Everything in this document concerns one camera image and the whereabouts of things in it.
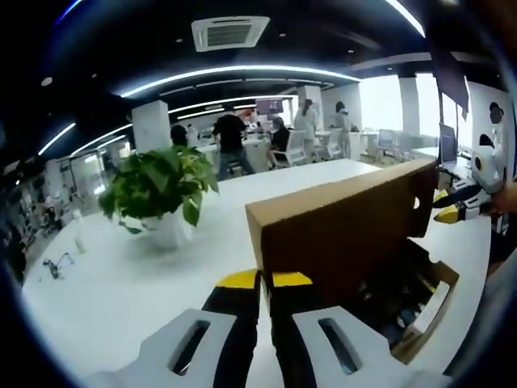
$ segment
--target potted plant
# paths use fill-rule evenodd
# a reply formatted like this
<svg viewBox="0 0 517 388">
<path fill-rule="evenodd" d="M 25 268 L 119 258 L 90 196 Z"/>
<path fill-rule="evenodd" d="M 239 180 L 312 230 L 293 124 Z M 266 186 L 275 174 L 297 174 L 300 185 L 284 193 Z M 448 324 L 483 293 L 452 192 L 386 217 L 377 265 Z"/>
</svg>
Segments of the potted plant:
<svg viewBox="0 0 517 388">
<path fill-rule="evenodd" d="M 130 233 L 147 229 L 158 246 L 174 249 L 191 238 L 200 219 L 203 192 L 209 188 L 219 192 L 204 154 L 172 146 L 127 158 L 99 205 L 110 220 L 117 215 L 119 225 Z M 142 229 L 128 226 L 125 217 L 140 220 Z"/>
</svg>

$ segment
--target ceiling air conditioner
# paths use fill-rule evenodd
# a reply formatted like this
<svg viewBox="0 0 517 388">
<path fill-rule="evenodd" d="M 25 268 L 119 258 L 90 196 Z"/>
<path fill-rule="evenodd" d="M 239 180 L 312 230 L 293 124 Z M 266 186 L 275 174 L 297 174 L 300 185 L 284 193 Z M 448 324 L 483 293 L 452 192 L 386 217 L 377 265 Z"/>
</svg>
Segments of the ceiling air conditioner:
<svg viewBox="0 0 517 388">
<path fill-rule="evenodd" d="M 230 16 L 192 23 L 197 52 L 254 47 L 269 23 L 265 16 Z"/>
</svg>

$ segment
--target ceiling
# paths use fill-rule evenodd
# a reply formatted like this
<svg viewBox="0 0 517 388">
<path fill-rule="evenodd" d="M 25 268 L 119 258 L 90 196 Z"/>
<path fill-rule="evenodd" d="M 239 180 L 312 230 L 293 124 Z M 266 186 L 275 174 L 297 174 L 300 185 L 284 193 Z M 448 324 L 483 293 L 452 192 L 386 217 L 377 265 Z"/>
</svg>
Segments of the ceiling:
<svg viewBox="0 0 517 388">
<path fill-rule="evenodd" d="M 170 108 L 247 95 L 274 95 L 302 81 L 349 81 L 318 74 L 253 71 L 210 74 L 170 82 L 120 97 L 160 78 L 218 66 L 304 66 L 362 78 L 430 69 L 429 62 L 352 71 L 350 65 L 404 53 L 427 52 L 426 40 L 385 0 L 82 0 L 59 23 L 71 0 L 0 6 L 4 80 L 0 125 L 7 146 L 0 166 L 25 160 L 60 130 L 76 122 L 44 154 L 59 158 L 124 125 L 131 109 L 163 99 Z M 408 10 L 441 47 L 490 57 L 463 13 L 436 1 L 405 0 Z M 198 53 L 191 23 L 231 15 L 271 20 L 256 47 Z M 463 64 L 473 78 L 487 65 Z M 490 68 L 489 81 L 497 82 Z M 53 82 L 41 86 L 46 77 Z M 261 82 L 253 78 L 269 78 Z M 203 83 L 247 79 L 248 82 Z M 162 95 L 168 91 L 194 89 Z"/>
</svg>

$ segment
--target box flap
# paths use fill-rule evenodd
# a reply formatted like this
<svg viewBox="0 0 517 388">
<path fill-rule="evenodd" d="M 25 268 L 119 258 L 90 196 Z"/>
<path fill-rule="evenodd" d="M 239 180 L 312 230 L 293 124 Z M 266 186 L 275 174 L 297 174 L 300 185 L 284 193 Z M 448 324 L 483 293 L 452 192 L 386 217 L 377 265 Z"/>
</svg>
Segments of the box flap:
<svg viewBox="0 0 517 388">
<path fill-rule="evenodd" d="M 258 266 L 303 272 L 343 296 L 407 237 L 426 233 L 437 180 L 435 162 L 417 159 L 248 204 Z"/>
</svg>

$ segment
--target white flower pot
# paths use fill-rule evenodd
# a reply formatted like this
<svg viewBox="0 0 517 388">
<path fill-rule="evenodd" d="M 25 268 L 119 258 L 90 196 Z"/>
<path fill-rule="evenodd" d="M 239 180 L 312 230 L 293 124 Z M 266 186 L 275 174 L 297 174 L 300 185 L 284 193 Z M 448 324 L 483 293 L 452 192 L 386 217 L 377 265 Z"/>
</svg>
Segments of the white flower pot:
<svg viewBox="0 0 517 388">
<path fill-rule="evenodd" d="M 162 219 L 156 217 L 143 220 L 149 227 L 149 236 L 157 247 L 170 251 L 185 246 L 192 240 L 194 226 L 183 218 L 183 206 L 174 213 L 166 213 Z"/>
</svg>

